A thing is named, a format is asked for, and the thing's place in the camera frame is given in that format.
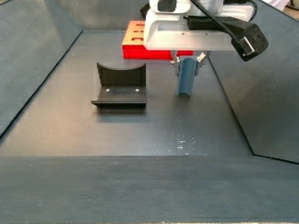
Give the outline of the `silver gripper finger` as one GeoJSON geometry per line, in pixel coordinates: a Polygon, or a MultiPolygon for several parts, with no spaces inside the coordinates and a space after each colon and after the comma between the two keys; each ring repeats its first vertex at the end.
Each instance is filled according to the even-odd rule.
{"type": "Polygon", "coordinates": [[[210,55],[212,55],[210,51],[197,51],[196,52],[196,58],[198,61],[197,72],[201,71],[201,68],[206,64],[206,60],[210,57],[210,55]]]}
{"type": "Polygon", "coordinates": [[[171,56],[173,56],[171,64],[174,65],[175,68],[175,75],[179,76],[181,57],[178,56],[177,50],[171,50],[171,56]]]}

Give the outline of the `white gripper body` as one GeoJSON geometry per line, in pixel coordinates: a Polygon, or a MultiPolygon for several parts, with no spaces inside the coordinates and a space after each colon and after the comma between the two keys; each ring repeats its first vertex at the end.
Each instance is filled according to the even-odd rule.
{"type": "MultiPolygon", "coordinates": [[[[249,4],[225,3],[225,0],[196,0],[214,17],[234,17],[250,21],[254,7],[249,4]]],[[[155,31],[186,32],[182,38],[185,46],[194,51],[234,51],[232,37],[222,31],[192,31],[188,17],[208,17],[192,0],[150,0],[150,9],[145,16],[145,29],[155,31]]]]}

